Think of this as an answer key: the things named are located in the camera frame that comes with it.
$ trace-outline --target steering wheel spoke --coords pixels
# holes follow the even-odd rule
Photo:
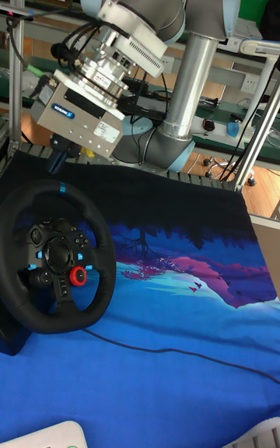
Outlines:
[[[73,301],[70,285],[63,275],[54,276],[53,284],[55,299],[58,304]]]

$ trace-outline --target red dial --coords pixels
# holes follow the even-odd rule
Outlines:
[[[80,287],[86,283],[86,270],[83,267],[75,267],[70,271],[70,280],[73,285]]]

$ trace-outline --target robotic arm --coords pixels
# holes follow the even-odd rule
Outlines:
[[[81,0],[96,17],[99,47],[80,54],[69,76],[59,70],[39,95],[39,124],[104,156],[125,163],[142,161],[179,171],[194,147],[191,122],[218,42],[235,28],[240,0]],[[118,110],[128,86],[123,78],[139,66],[153,77],[164,70],[167,44],[189,33],[170,108],[157,128],[138,135]]]

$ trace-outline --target steering wheel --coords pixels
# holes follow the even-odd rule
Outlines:
[[[16,238],[13,227],[17,216],[42,194],[61,196],[75,206],[93,231],[96,248],[90,246],[82,230],[64,219],[19,230]],[[71,285],[83,285],[87,271],[92,269],[99,272],[99,285],[93,301],[80,311],[72,299]],[[96,206],[81,191],[57,180],[39,180],[25,184],[2,202],[0,298],[24,327],[41,334],[58,334],[93,325],[109,305],[115,278],[110,231]],[[54,313],[42,313],[34,306],[34,287],[51,290],[56,299]]]

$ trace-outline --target steering wheel hub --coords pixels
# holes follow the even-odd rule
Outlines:
[[[74,265],[74,254],[71,244],[61,235],[47,241],[45,257],[49,268],[58,275],[63,275]]]

